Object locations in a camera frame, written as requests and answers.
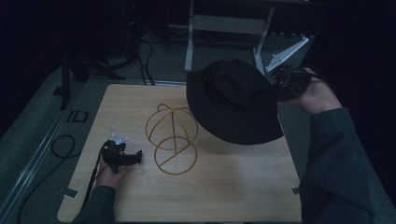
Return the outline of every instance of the metal frame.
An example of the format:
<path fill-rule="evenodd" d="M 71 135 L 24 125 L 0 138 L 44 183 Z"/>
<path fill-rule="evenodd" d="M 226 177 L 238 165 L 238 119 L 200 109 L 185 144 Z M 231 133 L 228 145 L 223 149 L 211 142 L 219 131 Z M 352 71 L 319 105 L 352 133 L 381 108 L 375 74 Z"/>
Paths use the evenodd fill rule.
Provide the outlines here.
<path fill-rule="evenodd" d="M 274 68 L 278 67 L 282 63 L 284 63 L 291 55 L 293 55 L 298 49 L 300 49 L 306 42 L 308 42 L 308 38 L 303 36 L 303 39 L 297 44 L 291 46 L 288 49 L 283 50 L 277 55 L 273 55 L 273 60 L 270 62 L 268 66 L 265 66 L 265 72 L 271 72 Z"/>
<path fill-rule="evenodd" d="M 206 15 L 194 15 L 194 0 L 190 0 L 190 18 L 189 18 L 189 44 L 187 46 L 186 61 L 184 71 L 190 72 L 192 68 L 192 56 L 194 52 L 193 31 L 206 30 L 238 34 L 260 35 L 260 42 L 257 47 L 253 48 L 253 57 L 256 67 L 264 74 L 262 66 L 262 46 L 270 27 L 271 19 L 274 15 L 275 8 L 271 7 L 266 20 L 239 19 L 216 17 Z"/>

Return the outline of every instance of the wire hat stand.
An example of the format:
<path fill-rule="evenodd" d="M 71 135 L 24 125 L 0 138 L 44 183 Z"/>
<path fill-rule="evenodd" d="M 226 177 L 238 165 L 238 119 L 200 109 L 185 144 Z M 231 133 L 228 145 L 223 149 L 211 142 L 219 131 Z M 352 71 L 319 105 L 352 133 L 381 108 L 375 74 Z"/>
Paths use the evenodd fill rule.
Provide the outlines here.
<path fill-rule="evenodd" d="M 168 175 L 183 175 L 195 165 L 197 136 L 198 122 L 187 107 L 159 104 L 146 123 L 146 137 L 156 147 L 155 163 Z"/>

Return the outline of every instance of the gray floor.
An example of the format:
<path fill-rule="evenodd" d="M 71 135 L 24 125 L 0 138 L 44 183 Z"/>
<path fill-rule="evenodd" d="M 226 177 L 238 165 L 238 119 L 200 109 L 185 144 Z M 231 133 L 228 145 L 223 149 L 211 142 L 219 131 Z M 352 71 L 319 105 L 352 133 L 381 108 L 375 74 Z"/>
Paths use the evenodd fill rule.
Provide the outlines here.
<path fill-rule="evenodd" d="M 149 61 L 149 71 L 151 76 L 158 81 L 184 82 L 186 73 L 183 71 L 186 53 L 186 36 L 184 30 L 174 32 L 174 36 L 169 43 L 163 43 L 156 35 L 148 35 L 145 38 L 153 46 L 153 53 Z M 264 64 L 268 64 L 271 55 L 279 53 L 298 42 L 300 37 L 285 38 L 284 36 L 272 35 L 266 38 L 262 53 Z M 234 44 L 238 40 L 242 45 Z M 253 63 L 251 44 L 255 43 L 254 38 L 249 36 L 232 36 L 219 38 L 213 34 L 201 35 L 197 38 L 194 49 L 193 70 L 199 70 L 208 66 L 216 60 L 242 59 Z M 298 66 L 301 59 L 309 49 L 310 44 L 298 51 L 289 63 Z M 149 56 L 149 45 L 142 44 L 140 53 L 145 61 Z M 120 58 L 111 58 L 115 63 Z M 100 105 L 106 86 L 110 83 L 141 83 L 140 68 L 137 65 L 129 67 L 127 70 L 117 71 L 120 76 L 125 76 L 125 81 L 114 81 L 106 77 L 92 77 L 87 83 L 77 83 L 72 81 L 73 101 L 65 111 L 60 111 L 60 96 L 52 95 L 55 87 L 61 84 L 61 72 L 57 70 L 51 74 L 43 83 L 41 89 L 32 98 L 23 113 L 12 125 L 8 132 L 0 139 L 0 202 L 3 204 L 13 188 L 20 184 L 20 174 L 33 158 L 37 149 L 42 148 L 44 160 L 38 164 L 39 169 L 33 173 L 34 178 L 28 179 L 24 186 L 29 188 L 23 190 L 26 196 L 40 180 L 55 167 L 61 159 L 56 158 L 49 150 L 49 143 L 54 137 L 62 134 L 71 134 L 76 139 L 75 150 L 72 154 L 79 153 L 84 145 L 89 133 L 95 113 Z M 67 117 L 72 111 L 89 112 L 86 122 L 67 122 Z M 299 108 L 293 106 L 281 106 L 279 117 L 288 140 L 290 151 L 296 166 L 299 177 L 304 175 L 304 165 L 306 162 L 306 151 L 309 141 L 308 116 Z M 51 126 L 57 120 L 59 128 Z M 59 140 L 54 147 L 59 154 L 65 155 L 69 151 L 71 144 L 67 139 Z M 68 159 L 35 191 L 26 203 L 21 213 L 21 223 L 61 223 L 57 219 L 57 211 L 62 202 L 63 190 L 68 186 L 71 175 L 75 169 L 78 158 Z M 371 172 L 374 180 L 372 185 L 373 202 L 377 216 L 375 223 L 390 224 L 396 223 L 396 212 L 391 205 L 388 196 L 382 189 L 374 172 Z M 19 201 L 17 206 L 10 208 L 13 213 L 9 217 L 9 222 L 17 223 Z"/>

